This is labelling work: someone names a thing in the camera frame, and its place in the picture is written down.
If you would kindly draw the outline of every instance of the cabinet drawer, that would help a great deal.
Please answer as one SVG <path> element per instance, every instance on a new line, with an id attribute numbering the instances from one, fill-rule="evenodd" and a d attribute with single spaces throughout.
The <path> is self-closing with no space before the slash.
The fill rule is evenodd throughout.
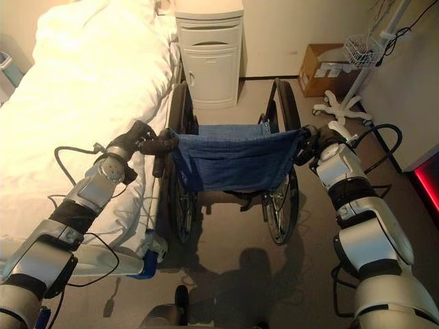
<path id="1" fill-rule="evenodd" d="M 238 45 L 241 42 L 241 23 L 180 23 L 180 44 L 195 45 Z"/>

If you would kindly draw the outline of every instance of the white wall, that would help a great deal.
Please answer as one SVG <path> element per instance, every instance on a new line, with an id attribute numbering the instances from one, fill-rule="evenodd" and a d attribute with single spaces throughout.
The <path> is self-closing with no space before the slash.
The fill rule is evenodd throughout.
<path id="1" fill-rule="evenodd" d="M 398 28 L 411 25 L 432 0 L 409 4 Z M 426 13 L 391 56 L 365 81 L 360 95 L 375 124 L 393 123 L 403 131 L 395 153 L 404 171 L 439 151 L 439 4 Z M 383 131 L 389 146 L 394 139 Z"/>
<path id="2" fill-rule="evenodd" d="M 366 32 L 375 0 L 242 0 L 247 77 L 297 75 L 309 43 Z"/>
<path id="3" fill-rule="evenodd" d="M 0 49 L 8 53 L 22 72 L 33 65 L 38 17 L 68 0 L 0 0 Z"/>

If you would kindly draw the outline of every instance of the white blanket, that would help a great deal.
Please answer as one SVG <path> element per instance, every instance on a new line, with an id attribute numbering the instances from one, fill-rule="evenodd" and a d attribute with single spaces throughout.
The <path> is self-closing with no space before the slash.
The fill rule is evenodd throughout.
<path id="1" fill-rule="evenodd" d="M 149 2 L 84 0 L 38 21 L 35 65 L 0 109 L 0 238 L 25 239 L 54 209 L 46 196 L 71 189 L 55 147 L 106 146 L 165 108 L 178 63 L 170 51 L 175 19 L 158 19 Z M 60 157 L 76 181 L 96 159 Z M 90 229 L 113 245 L 133 231 L 144 201 L 145 158 L 135 154 L 129 165 L 138 178 Z"/>

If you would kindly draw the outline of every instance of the wheelchair seat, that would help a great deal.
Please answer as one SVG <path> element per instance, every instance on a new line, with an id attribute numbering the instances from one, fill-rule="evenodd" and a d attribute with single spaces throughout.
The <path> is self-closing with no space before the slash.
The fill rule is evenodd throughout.
<path id="1" fill-rule="evenodd" d="M 201 125 L 198 135 L 176 134 L 174 164 L 187 192 L 273 191 L 289 173 L 305 132 L 271 133 L 258 125 Z"/>

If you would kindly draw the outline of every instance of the baseboard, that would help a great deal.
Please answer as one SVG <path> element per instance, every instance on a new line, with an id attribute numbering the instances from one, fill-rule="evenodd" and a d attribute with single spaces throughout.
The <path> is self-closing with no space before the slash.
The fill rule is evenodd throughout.
<path id="1" fill-rule="evenodd" d="M 357 103 L 359 109 L 362 112 L 366 113 L 366 110 L 364 109 L 361 102 Z M 379 130 L 375 131 L 375 136 L 377 137 L 377 140 L 379 141 L 379 144 L 383 148 L 384 152 L 389 152 L 389 147 L 385 143 L 382 135 L 379 133 Z M 416 193 L 418 194 L 420 200 L 423 202 L 424 207 L 427 209 L 428 213 L 430 214 L 430 217 L 433 219 L 434 224 L 439 229 L 439 214 L 436 210 L 436 207 L 433 205 L 432 200 L 430 199 L 430 196 L 428 196 L 427 192 L 425 191 L 422 184 L 419 182 L 419 179 L 416 177 L 413 171 L 410 172 L 404 172 L 402 171 L 401 167 L 399 166 L 398 162 L 394 158 L 394 156 L 390 156 L 390 162 L 392 163 L 393 167 L 398 173 L 402 173 L 403 175 L 406 175 L 409 178 L 409 181 L 412 183 L 412 186 L 414 187 Z"/>
<path id="2" fill-rule="evenodd" d="M 240 77 L 239 80 L 245 81 L 245 80 L 274 80 L 276 78 L 279 79 L 297 79 L 298 75 L 270 75 L 270 76 L 264 76 L 264 77 Z"/>

